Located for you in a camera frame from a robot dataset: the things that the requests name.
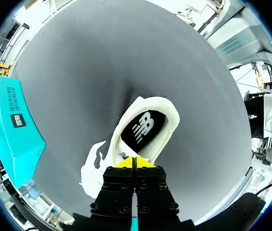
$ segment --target shoe insole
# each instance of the shoe insole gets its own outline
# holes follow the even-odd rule
[[[146,111],[136,116],[121,133],[121,139],[136,153],[143,149],[161,130],[165,115]]]

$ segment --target white sneaker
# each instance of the white sneaker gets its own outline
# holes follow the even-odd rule
[[[121,117],[110,140],[92,146],[81,168],[85,193],[96,199],[108,166],[130,156],[154,164],[180,122],[175,106],[163,97],[138,97]]]

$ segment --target teal panel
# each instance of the teal panel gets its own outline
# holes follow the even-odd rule
[[[32,179],[44,147],[20,81],[0,77],[0,159],[16,188]]]
[[[132,219],[131,231],[138,231],[138,218],[133,218]]]

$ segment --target gray circular platform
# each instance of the gray circular platform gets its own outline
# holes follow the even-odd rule
[[[90,216],[79,185],[91,146],[138,96],[165,96],[180,124],[156,161],[181,220],[209,212],[251,162],[239,90],[193,28],[144,0],[78,0],[32,39],[13,77],[47,146],[34,181],[68,213]]]

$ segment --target yellow bracket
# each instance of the yellow bracket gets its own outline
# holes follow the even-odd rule
[[[156,167],[156,166],[153,164],[150,164],[148,161],[137,156],[137,168],[139,168],[139,167]]]
[[[153,164],[150,164],[148,161],[144,160],[143,158],[137,156],[137,168],[139,167],[156,167]],[[121,163],[117,164],[115,167],[133,167],[133,157],[130,156],[129,158],[125,159]]]
[[[117,164],[115,167],[133,167],[133,157],[130,156],[129,158],[125,159],[121,163]]]

